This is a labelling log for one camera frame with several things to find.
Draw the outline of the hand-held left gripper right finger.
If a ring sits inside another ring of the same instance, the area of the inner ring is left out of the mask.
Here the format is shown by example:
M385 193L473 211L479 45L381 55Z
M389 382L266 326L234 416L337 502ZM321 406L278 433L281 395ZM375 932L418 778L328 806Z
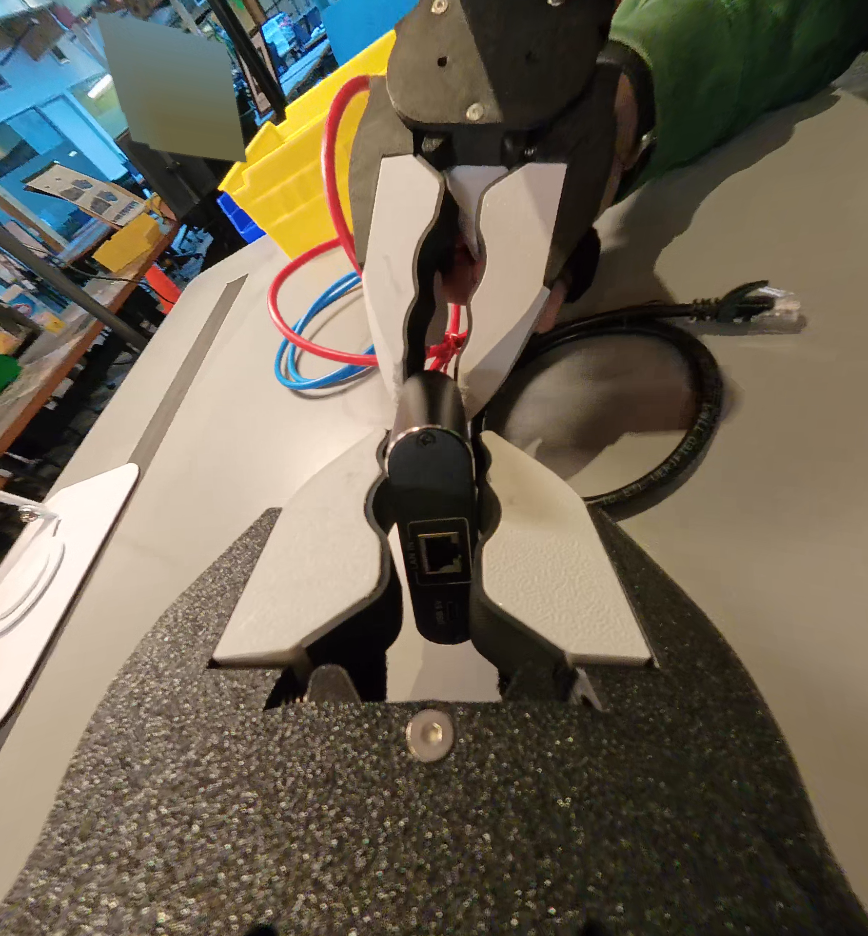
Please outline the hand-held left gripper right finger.
M648 664L651 647L583 499L494 431L480 442L475 649L498 669Z

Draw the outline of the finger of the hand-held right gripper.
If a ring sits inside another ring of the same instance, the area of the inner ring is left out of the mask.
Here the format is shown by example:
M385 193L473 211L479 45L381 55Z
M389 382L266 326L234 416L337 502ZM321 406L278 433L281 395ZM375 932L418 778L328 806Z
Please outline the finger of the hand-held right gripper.
M417 156L381 160L363 290L378 370L394 404L427 360L444 189L440 173Z
M532 162L482 193L476 216L482 265L456 366L467 412L481 411L495 396L550 295L545 274L566 172L564 163Z

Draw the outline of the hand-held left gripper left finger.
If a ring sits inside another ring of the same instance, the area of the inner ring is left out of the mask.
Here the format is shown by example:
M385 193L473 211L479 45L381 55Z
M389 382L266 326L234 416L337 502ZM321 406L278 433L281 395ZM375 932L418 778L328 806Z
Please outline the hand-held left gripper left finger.
M222 667L304 663L356 615L395 603L401 588L373 508L386 435L366 435L311 476L280 509L213 650Z

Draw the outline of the black ethernet port adapter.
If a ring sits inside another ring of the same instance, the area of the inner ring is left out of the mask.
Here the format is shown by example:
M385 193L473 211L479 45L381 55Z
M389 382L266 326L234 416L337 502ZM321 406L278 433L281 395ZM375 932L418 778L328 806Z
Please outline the black ethernet port adapter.
M417 630L434 644L467 642L477 491L462 398L447 374L405 381L384 469Z

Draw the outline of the person's right forearm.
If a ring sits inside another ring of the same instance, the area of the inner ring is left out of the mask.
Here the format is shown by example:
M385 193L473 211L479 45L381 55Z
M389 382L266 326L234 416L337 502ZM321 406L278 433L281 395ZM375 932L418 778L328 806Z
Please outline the person's right forearm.
M831 84L868 52L868 1L619 2L609 39L636 107L621 200Z

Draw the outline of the person's right hand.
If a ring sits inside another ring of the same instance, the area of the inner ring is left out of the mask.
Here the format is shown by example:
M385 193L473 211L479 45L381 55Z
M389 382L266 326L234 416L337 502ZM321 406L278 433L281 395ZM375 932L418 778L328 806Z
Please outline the person's right hand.
M555 232L553 248L567 248L534 332L549 332L566 303L590 288L601 242L595 224L631 188L655 145L651 71L620 42L609 42L598 60L592 91L563 124L555 126L570 145L568 171L558 208L570 239Z

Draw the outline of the large yellow storage bin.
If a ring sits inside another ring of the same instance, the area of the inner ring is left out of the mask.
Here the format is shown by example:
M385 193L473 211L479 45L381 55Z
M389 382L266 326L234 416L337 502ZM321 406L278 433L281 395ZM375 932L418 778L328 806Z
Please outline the large yellow storage bin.
M335 94L357 76L386 71L395 43L391 30L293 101L282 123L266 123L219 185L289 259L332 240L321 152L323 128Z

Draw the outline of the blue storage bin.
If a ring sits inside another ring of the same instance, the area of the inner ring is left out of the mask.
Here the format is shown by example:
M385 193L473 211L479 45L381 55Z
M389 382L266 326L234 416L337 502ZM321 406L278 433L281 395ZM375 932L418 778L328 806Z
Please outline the blue storage bin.
M246 243L254 243L265 237L265 231L241 209L229 193L221 192L217 196L217 205L233 225L239 237Z

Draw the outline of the white lamp base plate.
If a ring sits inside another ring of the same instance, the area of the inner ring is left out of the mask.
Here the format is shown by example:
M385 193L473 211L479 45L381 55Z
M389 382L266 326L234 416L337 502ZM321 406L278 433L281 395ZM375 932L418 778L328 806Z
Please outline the white lamp base plate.
M0 565L0 725L23 694L139 474L128 462L42 503L6 496L34 519Z

